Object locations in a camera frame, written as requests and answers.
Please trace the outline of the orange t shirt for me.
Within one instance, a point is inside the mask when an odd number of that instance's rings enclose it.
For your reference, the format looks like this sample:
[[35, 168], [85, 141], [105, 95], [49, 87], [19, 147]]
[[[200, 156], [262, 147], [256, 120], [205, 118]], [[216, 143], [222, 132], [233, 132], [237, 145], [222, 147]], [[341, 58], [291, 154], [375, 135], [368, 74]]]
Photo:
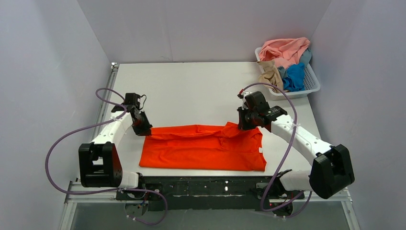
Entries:
[[154, 127], [145, 138], [139, 166], [147, 168], [264, 172], [258, 128], [237, 124]]

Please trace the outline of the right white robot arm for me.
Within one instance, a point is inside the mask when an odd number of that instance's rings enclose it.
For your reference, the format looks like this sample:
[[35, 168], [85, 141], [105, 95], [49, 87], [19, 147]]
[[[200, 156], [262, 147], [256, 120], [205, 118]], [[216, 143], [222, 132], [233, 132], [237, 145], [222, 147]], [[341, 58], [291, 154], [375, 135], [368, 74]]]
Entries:
[[355, 181], [349, 150], [342, 144], [333, 146], [295, 124], [279, 106], [263, 113], [238, 108], [241, 130], [263, 127], [279, 136], [297, 150], [310, 164], [309, 171], [278, 172], [270, 191], [312, 191], [328, 199]]

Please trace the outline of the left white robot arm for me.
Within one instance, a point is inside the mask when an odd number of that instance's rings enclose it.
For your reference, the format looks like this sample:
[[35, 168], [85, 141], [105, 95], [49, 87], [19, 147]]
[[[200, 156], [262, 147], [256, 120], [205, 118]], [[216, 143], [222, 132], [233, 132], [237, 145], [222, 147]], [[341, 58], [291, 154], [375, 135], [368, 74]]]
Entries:
[[84, 187], [137, 188], [139, 173], [125, 170], [117, 146], [128, 129], [137, 136], [151, 135], [152, 125], [146, 113], [112, 112], [109, 123], [90, 142], [79, 147], [80, 181]]

